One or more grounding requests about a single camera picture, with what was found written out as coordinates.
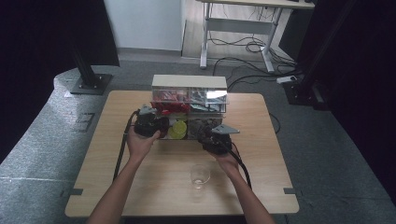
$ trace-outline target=desk leg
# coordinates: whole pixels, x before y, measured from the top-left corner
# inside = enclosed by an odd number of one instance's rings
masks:
[[[210,11],[210,3],[206,3],[206,15],[205,15],[205,24],[204,24],[204,43],[201,46],[201,69],[206,69],[206,60],[207,60],[207,32],[209,25],[209,11]]]
[[[276,27],[279,24],[279,18],[280,18],[281,14],[282,14],[282,8],[278,7],[276,9],[275,20],[273,21],[273,25],[271,27],[270,34],[268,35],[268,41],[265,44],[265,47],[261,47],[262,57],[264,58],[265,66],[267,67],[267,70],[268,70],[269,73],[274,73],[275,72],[274,67],[273,67],[273,65],[271,63],[269,49],[271,48],[271,43],[272,43],[272,41],[274,39]]]

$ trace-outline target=clear drinking glass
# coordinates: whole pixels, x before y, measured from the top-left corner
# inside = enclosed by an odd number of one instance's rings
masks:
[[[210,170],[202,164],[196,164],[191,167],[191,183],[196,189],[201,189],[210,178]]]

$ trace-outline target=gray floor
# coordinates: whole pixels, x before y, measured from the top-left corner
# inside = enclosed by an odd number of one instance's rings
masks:
[[[211,76],[213,62],[201,70],[198,60],[176,53],[123,51],[120,67],[94,67],[95,72],[114,75],[103,96],[70,95],[78,79],[76,69],[57,76],[47,104],[0,165],[0,223],[83,223],[84,218],[67,217],[64,209],[108,93],[149,91],[154,74]],[[216,75],[228,77],[240,64],[221,65]],[[246,75],[257,74],[241,68],[230,81]],[[388,194],[331,112],[289,105],[283,89],[273,81],[240,83],[233,92],[262,94],[269,112],[280,120],[277,139],[300,211],[276,215],[278,223],[396,223]],[[84,113],[94,114],[90,126],[78,122]],[[135,218],[134,223],[210,223],[210,219]],[[236,223],[240,219],[212,220]]]

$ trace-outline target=black curtain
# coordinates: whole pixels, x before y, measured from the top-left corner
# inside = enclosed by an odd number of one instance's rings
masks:
[[[326,86],[330,110],[394,203],[395,10],[391,0],[318,1],[298,58],[303,70]]]
[[[103,1],[6,0],[0,15],[2,161],[47,102],[54,77],[76,68],[71,43],[88,64],[120,64]]]

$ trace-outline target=white desk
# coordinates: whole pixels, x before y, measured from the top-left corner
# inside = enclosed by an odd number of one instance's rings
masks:
[[[269,56],[269,49],[274,38],[276,27],[279,22],[280,15],[283,8],[299,8],[299,9],[313,9],[313,3],[306,3],[304,0],[293,2],[289,0],[197,0],[206,3],[205,24],[204,24],[204,42],[201,46],[201,62],[200,67],[206,68],[207,60],[207,33],[209,31],[222,31],[244,34],[258,34],[268,35],[268,41],[265,47],[262,47],[262,57],[269,73],[273,73],[274,67]],[[275,7],[276,12],[274,19],[271,22],[266,21],[240,21],[219,19],[210,17],[211,4],[229,4],[229,5],[244,5],[255,7]]]

